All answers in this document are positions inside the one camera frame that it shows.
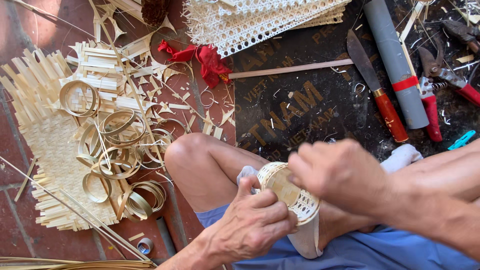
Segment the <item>red tape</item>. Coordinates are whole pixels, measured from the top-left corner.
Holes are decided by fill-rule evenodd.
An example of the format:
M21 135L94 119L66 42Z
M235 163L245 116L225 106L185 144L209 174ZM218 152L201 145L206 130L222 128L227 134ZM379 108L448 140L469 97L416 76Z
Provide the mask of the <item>red tape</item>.
M416 76L411 76L410 78L399 81L396 84L392 84L393 90L395 92L402 91L404 89L407 89L409 87L415 86L419 83L419 80L417 79Z

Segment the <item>knee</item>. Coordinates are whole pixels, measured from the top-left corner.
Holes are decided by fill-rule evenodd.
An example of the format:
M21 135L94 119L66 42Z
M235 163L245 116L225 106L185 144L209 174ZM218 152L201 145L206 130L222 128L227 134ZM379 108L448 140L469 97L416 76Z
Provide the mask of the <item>knee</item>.
M176 139L165 152L165 164L168 167L172 163L185 162L194 154L198 155L206 149L208 135L203 133L190 133Z

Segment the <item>red tile floor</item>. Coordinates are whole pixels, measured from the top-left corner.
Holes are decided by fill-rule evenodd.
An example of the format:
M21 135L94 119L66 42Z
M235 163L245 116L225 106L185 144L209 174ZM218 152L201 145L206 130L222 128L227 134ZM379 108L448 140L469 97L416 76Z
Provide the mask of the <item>red tile floor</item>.
M87 0L25 0L25 2L39 7L59 18L93 34L93 11ZM97 4L105 4L104 0L97 0ZM166 52L156 50L162 39L176 49L187 47L190 39L185 34L187 30L183 23L185 18L181 18L182 3L179 0L173 0L168 8L169 19L177 30L177 35L168 28L163 28L152 37L151 52L155 60L160 63L167 62L169 55ZM126 13L115 13L114 18L118 26L126 34L120 36L116 41L117 46L126 45L154 29L138 22ZM111 24L107 27L110 34L113 34ZM9 63L14 57L22 57L22 51L27 48L30 51L34 45L44 50L45 53L51 53L60 50L64 57L71 54L76 57L69 45L75 42L87 41L93 39L82 31L71 27L70 25L59 21L56 18L35 14L30 10L10 1L0 1L0 64ZM105 34L102 34L102 40L106 41ZM174 75L168 80L168 84L184 95L185 91L190 91L191 96L187 101L196 106L197 111L205 114L206 110L200 103L199 93L206 89L207 85L200 76L200 64L193 60L194 78L192 75ZM189 90L181 90L180 87L188 87ZM153 86L143 85L144 90L151 90ZM227 89L224 84L219 84L215 89L210 89L216 100L221 100L227 95ZM158 97L160 101L174 102L174 98L168 89L162 91L163 95ZM209 104L208 94L202 95L205 104ZM26 172L29 164L32 162L33 155L23 137L18 131L18 123L15 119L15 110L11 104L11 97L7 91L0 86L0 101L3 110L0 110L0 154L13 163L17 168ZM222 110L220 105L214 104L210 110L210 115L215 123L222 119ZM185 122L182 110L175 110L177 114L163 113L164 118L176 118ZM187 119L191 114L184 110ZM222 126L223 138L226 143L235 144L235 127L229 122ZM192 127L194 132L201 132L203 123L196 121ZM175 129L174 135L180 136L182 132L179 127ZM142 180L153 179L162 181L151 170L139 171L135 178L138 179L146 174ZM28 185L26 191L22 194L18 202L14 202L18 189L23 181L23 177L9 168L8 165L0 162L0 256L15 257L36 257L36 258L56 258L71 260L105 260L119 259L120 256L104 239L100 239L93 230L84 230L79 232L59 231L56 228L46 228L35 223L35 218L39 216L39 211L35 210L36 201L31 197L31 186ZM119 224L112 225L111 228L124 238L129 238L138 233L144 233L146 237L154 242L153 251L149 256L156 262L162 262L168 258L165 246L160 238L160 233L155 223L155 219L163 216L167 227L172 236L174 245L179 251L190 243L203 229L198 222L195 213L188 205L178 188L170 184L163 183L168 191L168 198L163 209L154 213L149 219L139 223L133 223L127 219L122 219ZM124 255L127 258L134 259L134 256L125 250Z

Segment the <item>blue shorts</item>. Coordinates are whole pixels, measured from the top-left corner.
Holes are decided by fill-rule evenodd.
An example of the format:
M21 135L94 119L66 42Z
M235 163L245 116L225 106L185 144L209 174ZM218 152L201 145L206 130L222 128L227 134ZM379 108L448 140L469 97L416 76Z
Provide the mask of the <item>blue shorts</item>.
M229 204L197 213L208 227L223 217ZM233 263L242 269L302 270L478 270L480 263L421 236L379 226L372 233L351 232L333 239L316 259L305 259L288 237L278 240L265 256Z

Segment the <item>black wooden board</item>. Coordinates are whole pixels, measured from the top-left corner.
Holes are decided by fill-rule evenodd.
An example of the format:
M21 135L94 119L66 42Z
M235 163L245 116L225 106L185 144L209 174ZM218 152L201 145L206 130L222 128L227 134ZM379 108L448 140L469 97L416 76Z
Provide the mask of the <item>black wooden board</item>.
M412 9L412 3L398 0L386 2L394 25L401 22L397 27L401 32L410 17L407 14ZM347 31L362 25L354 32L371 58L381 85L403 120L367 20L362 15L362 4L360 0L349 3L341 23L289 30L276 36L281 38L271 37L263 43L234 54L234 72L348 58ZM447 14L441 9L442 6L448 10ZM438 21L448 17L458 20L460 15L448 0L436 1L429 6L425 23L420 24L417 20L416 28L412 27L406 44L418 76L421 75L421 65L415 49L426 41L423 46L436 55L426 33L438 36L445 44L445 59L452 68L464 65L454 59L471 54L467 52L465 45L457 40L447 39L443 33ZM419 38L422 39L410 49ZM350 137L358 140L379 160L386 159L391 150L400 144L391 137L368 87L361 91L363 87L357 85L365 82L355 66L338 68L338 71L346 72L336 73L330 68L324 68L236 79L236 136L239 147L272 161L286 161L289 153L295 151L302 142L333 142ZM468 69L462 69L457 70L456 74L462 77L469 72ZM476 81L478 80L474 79L472 85L479 89L480 85L477 85ZM415 146L424 156L444 152L467 131L479 130L478 107L455 94L451 88L440 90L436 95L439 114L443 111L450 123L445 124L443 117L439 115L443 142L431 141L424 128L407 130L410 137L407 143Z

